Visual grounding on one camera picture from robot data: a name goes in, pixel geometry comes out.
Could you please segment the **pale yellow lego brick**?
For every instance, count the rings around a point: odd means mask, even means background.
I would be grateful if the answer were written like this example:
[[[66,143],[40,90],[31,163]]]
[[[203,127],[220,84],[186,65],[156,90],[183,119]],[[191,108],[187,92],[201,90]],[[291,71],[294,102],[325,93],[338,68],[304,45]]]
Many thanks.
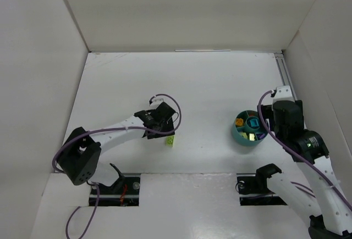
[[[248,139],[248,135],[246,132],[239,132],[239,135],[241,135],[245,139]]]

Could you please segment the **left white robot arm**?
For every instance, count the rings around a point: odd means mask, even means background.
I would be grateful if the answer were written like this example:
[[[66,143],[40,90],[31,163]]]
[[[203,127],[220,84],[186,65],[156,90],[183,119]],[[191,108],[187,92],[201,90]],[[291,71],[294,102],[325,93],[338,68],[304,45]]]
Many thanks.
[[[75,186],[90,182],[113,194],[124,185],[125,177],[114,164],[100,163],[100,156],[128,141],[174,135],[172,116],[175,113],[162,102],[154,109],[136,112],[105,129],[86,131],[77,127],[54,156],[53,166],[64,172]]]

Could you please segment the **yellow orange lego brick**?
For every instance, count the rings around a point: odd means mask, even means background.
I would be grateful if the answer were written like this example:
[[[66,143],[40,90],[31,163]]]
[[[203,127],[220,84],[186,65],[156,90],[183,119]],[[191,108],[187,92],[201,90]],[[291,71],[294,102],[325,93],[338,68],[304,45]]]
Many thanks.
[[[235,126],[236,127],[243,127],[245,120],[243,118],[236,118],[235,119]]]

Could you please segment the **lime green lego brick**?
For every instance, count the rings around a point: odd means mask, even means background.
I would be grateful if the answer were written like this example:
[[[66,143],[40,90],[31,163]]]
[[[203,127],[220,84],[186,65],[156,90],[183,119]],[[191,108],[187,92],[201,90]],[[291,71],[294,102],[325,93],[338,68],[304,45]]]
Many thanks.
[[[168,147],[173,147],[174,146],[174,140],[175,140],[175,136],[171,135],[171,136],[167,136],[166,140],[165,140],[165,145]]]

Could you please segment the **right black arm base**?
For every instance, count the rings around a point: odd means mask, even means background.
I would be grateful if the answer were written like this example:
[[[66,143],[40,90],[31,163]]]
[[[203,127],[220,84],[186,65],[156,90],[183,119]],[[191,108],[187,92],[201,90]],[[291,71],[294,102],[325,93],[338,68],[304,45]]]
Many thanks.
[[[255,173],[238,173],[235,189],[241,206],[287,205],[277,194],[268,189],[267,180],[282,173],[274,164],[262,166]]]

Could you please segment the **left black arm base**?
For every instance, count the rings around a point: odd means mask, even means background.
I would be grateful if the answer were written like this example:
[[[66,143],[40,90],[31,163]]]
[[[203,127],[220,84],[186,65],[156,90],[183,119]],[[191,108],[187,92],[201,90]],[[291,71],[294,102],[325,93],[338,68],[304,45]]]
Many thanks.
[[[89,206],[136,207],[139,205],[140,174],[123,174],[114,164],[99,164],[90,187]]]

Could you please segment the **teal divided round container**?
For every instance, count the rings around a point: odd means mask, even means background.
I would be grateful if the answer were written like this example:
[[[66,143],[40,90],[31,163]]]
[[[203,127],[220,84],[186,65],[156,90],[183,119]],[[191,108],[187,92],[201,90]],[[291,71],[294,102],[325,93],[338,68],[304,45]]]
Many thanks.
[[[250,117],[250,116],[258,117],[258,119],[260,121],[260,127],[258,129],[252,129],[252,128],[247,126],[247,122],[246,121],[247,121],[248,117]],[[232,137],[238,144],[240,144],[242,146],[246,146],[246,147],[254,147],[254,146],[257,146],[258,144],[260,144],[265,139],[264,138],[262,141],[258,141],[257,137],[255,135],[255,133],[257,133],[257,132],[264,132],[264,133],[267,134],[267,131],[263,127],[262,122],[260,120],[260,117],[259,117],[259,114],[258,114],[257,111],[245,110],[245,111],[242,111],[241,113],[239,113],[236,116],[236,118],[243,118],[245,120],[243,127],[236,127],[235,126],[235,120],[234,120],[233,125],[231,127]],[[245,139],[241,135],[239,135],[239,132],[246,132],[247,135],[248,135],[248,139]]]

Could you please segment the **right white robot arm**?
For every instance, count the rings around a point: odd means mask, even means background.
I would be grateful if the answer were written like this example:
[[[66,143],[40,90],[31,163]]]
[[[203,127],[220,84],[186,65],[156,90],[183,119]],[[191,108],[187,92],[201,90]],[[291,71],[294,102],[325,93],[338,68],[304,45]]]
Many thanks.
[[[323,138],[304,125],[302,101],[258,104],[265,130],[296,163],[310,188],[305,196],[274,164],[256,170],[256,181],[279,197],[301,218],[311,238],[351,238],[351,204],[332,168]]]

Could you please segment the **aluminium rail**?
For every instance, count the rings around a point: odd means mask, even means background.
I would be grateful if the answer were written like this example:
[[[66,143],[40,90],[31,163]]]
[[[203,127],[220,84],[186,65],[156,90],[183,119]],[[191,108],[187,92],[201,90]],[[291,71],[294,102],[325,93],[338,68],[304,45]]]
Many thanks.
[[[293,98],[295,100],[297,100],[297,96],[296,96],[296,93],[295,93],[295,90],[294,90],[294,86],[293,86],[291,77],[289,75],[288,67],[286,65],[283,52],[275,52],[274,53],[274,58],[275,58],[275,60],[277,62],[277,66],[278,66],[278,69],[279,69],[279,73],[280,73],[283,85],[290,86]]]

